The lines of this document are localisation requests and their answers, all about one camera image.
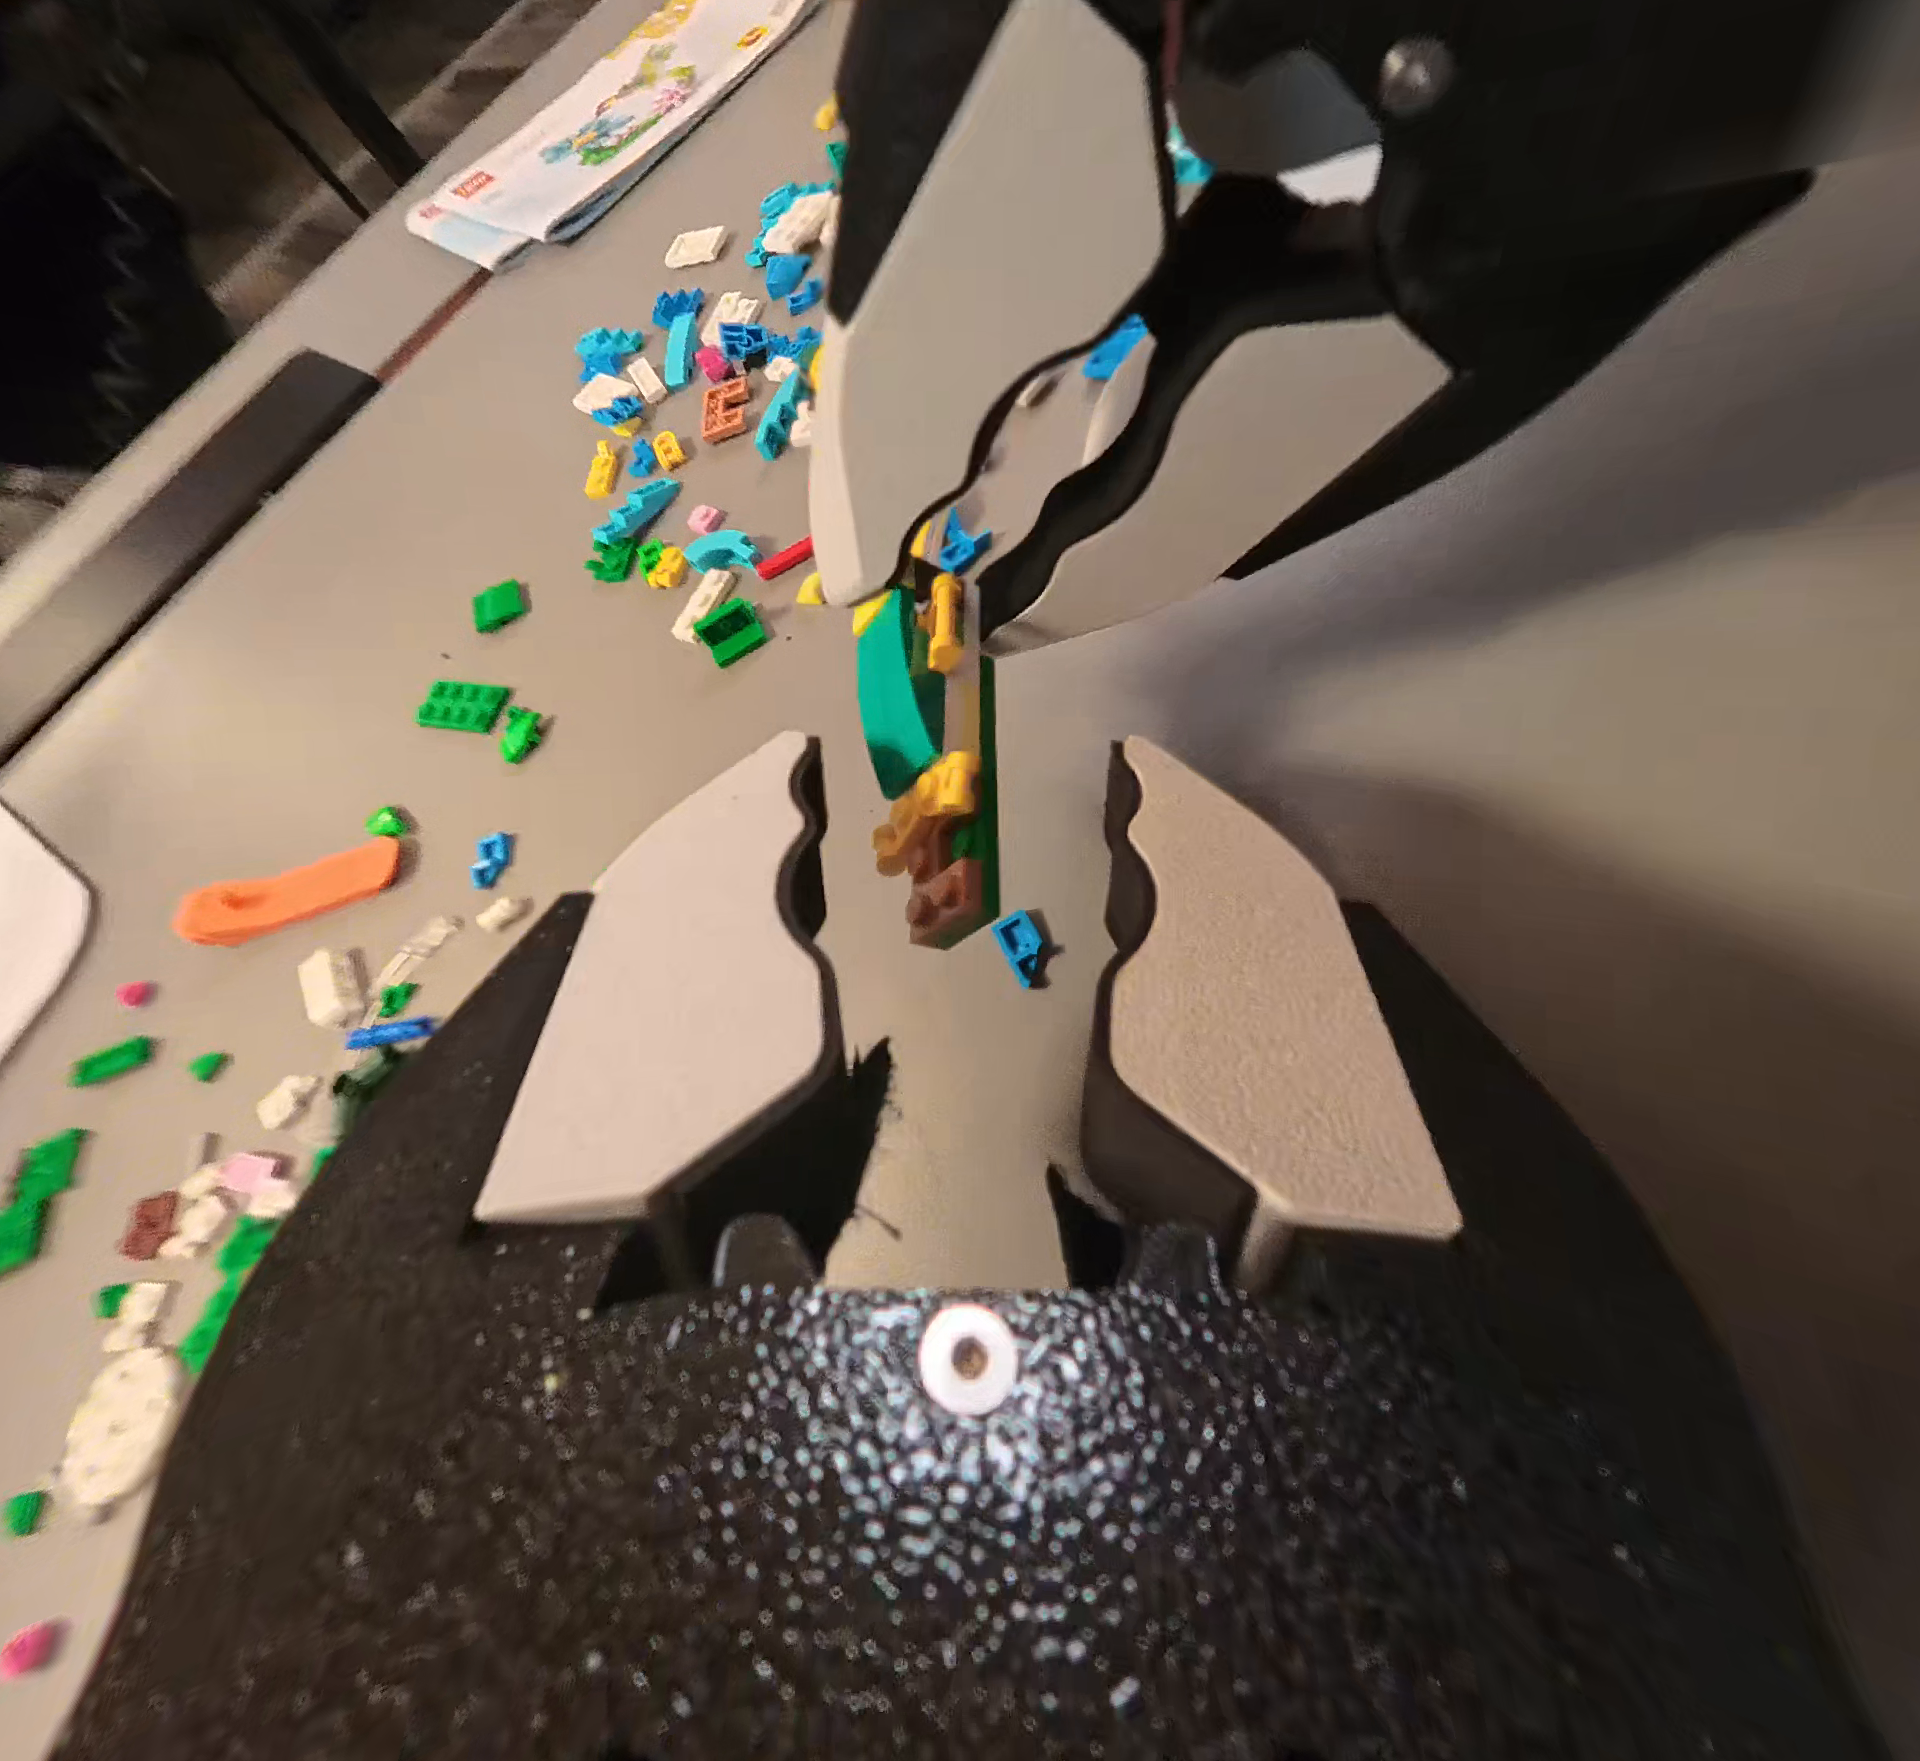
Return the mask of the instruction booklet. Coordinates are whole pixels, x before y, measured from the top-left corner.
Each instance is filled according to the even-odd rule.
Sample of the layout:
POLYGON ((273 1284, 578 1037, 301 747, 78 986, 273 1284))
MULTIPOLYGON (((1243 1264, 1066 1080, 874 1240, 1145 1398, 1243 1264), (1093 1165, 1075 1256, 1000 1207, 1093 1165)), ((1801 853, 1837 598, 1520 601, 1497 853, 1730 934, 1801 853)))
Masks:
POLYGON ((506 139, 415 201, 404 227, 495 270, 597 223, 820 0, 665 0, 506 139))

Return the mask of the pile of blue white bricks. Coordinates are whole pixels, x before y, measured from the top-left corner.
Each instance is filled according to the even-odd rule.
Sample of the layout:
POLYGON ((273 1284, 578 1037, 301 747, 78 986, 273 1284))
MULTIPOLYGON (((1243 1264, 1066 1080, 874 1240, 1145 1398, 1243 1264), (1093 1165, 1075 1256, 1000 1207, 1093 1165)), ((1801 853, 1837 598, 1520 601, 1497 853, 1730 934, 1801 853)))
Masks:
POLYGON ((764 462, 811 452, 850 148, 836 98, 814 123, 829 173, 762 195, 736 261, 749 286, 666 286, 650 330, 599 326, 576 340, 573 405, 597 428, 588 499, 608 501, 625 481, 670 481, 694 449, 752 443, 764 462))

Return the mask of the small multicolour brick assembly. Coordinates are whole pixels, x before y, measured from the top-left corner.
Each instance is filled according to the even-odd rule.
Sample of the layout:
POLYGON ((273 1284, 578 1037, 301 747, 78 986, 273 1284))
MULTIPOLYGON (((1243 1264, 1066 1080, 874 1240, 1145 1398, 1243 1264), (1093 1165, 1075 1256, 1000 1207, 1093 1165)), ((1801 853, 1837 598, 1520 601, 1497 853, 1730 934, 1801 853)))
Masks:
POLYGON ((852 613, 861 730, 885 801, 874 865, 907 884, 908 940, 928 950, 1000 911, 997 669, 970 579, 991 546, 949 508, 913 538, 894 584, 852 613))

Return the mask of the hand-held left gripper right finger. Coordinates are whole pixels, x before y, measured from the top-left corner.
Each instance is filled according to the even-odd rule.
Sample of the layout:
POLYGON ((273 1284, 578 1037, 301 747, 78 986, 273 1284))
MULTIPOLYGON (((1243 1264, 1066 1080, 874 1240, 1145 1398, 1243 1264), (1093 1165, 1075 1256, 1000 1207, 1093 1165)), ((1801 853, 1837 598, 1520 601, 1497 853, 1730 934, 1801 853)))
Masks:
POLYGON ((1462 1208, 1331 881, 1165 747, 1109 761, 1107 932, 1078 1151, 1134 1226, 1237 1284, 1302 1232, 1446 1245, 1462 1208))

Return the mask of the orange brick separator tool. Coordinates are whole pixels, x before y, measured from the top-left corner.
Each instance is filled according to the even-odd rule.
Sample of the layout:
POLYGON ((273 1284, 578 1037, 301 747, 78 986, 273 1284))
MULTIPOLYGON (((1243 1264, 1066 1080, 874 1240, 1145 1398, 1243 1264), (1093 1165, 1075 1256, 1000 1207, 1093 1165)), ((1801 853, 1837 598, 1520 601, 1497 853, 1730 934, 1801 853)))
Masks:
POLYGON ((189 944, 231 949, 371 900, 397 883, 402 845, 373 836, 275 876, 203 884, 183 897, 173 932, 189 944))

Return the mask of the white round brick plate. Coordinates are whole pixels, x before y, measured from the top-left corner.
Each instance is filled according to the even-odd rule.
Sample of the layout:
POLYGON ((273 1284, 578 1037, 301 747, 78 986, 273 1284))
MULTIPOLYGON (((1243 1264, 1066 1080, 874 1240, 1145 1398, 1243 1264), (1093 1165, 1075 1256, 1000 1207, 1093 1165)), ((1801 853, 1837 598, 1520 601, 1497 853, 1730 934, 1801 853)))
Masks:
POLYGON ((57 1497, 101 1516, 157 1475, 180 1420, 186 1367, 177 1351, 140 1347, 109 1354, 64 1433, 57 1497))

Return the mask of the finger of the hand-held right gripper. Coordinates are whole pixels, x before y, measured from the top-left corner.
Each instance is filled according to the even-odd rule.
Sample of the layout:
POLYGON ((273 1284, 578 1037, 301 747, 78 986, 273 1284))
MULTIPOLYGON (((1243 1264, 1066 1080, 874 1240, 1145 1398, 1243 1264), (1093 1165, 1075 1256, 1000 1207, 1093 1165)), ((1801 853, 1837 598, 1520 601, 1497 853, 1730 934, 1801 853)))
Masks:
POLYGON ((1380 129, 1329 61, 1190 68, 1174 105, 1214 173, 1136 301, 1146 337, 1078 466, 980 580, 1000 659, 1202 593, 1450 378, 1375 280, 1380 129))
POLYGON ((848 320, 824 326, 813 559, 832 604, 876 597, 970 486, 991 414, 1105 337, 1159 261, 1152 72, 1091 0, 1013 0, 848 320))

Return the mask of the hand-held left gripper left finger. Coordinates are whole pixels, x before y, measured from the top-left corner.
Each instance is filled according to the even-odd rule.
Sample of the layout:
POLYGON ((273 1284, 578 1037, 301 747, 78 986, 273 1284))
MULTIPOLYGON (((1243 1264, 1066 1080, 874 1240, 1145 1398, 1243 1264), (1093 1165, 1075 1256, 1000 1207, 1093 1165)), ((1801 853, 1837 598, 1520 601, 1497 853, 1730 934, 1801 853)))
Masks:
POLYGON ((482 1176, 488 1228, 638 1225, 710 1264, 777 1220, 806 1264, 850 1228, 894 1093, 823 949, 824 751, 787 730, 595 883, 482 1176))

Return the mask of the white rounded board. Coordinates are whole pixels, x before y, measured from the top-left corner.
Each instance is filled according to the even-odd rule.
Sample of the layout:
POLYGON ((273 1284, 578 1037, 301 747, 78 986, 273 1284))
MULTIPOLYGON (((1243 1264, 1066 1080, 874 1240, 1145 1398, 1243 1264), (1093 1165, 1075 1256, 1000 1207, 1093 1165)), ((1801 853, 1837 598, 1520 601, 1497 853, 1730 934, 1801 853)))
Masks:
POLYGON ((84 876, 2 806, 2 1060, 75 970, 93 920, 84 876))

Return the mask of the pile of mixed bricks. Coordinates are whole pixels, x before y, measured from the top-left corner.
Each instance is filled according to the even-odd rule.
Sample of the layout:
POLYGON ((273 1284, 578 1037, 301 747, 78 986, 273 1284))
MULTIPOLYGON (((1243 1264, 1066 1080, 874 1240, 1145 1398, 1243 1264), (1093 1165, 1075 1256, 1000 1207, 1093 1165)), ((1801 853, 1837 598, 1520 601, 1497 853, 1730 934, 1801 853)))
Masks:
MULTIPOLYGON (((373 981, 363 1027, 420 1019, 422 1015, 413 1013, 420 968, 463 926, 457 916, 436 916, 407 940, 373 981)), ((413 1046, 417 1042, 368 1052, 348 1050, 342 1072, 330 1080, 282 1077, 261 1099, 254 1114, 261 1129, 275 1135, 273 1144, 225 1152, 217 1135, 205 1135, 199 1139, 194 1165, 180 1182, 132 1203, 118 1255, 142 1267, 211 1262, 215 1286, 179 1338, 166 1333, 166 1317, 180 1293, 174 1276, 144 1272, 101 1286, 93 1314, 103 1329, 105 1362, 109 1354, 126 1349, 173 1349, 186 1367, 183 1413, 269 1245, 361 1114, 404 1066, 413 1046)), ((7 1537, 36 1532, 48 1507, 64 1508, 57 1497, 59 1461, 45 1487, 9 1490, 7 1537)), ((114 1510, 101 1516, 73 1512, 96 1522, 114 1510)))

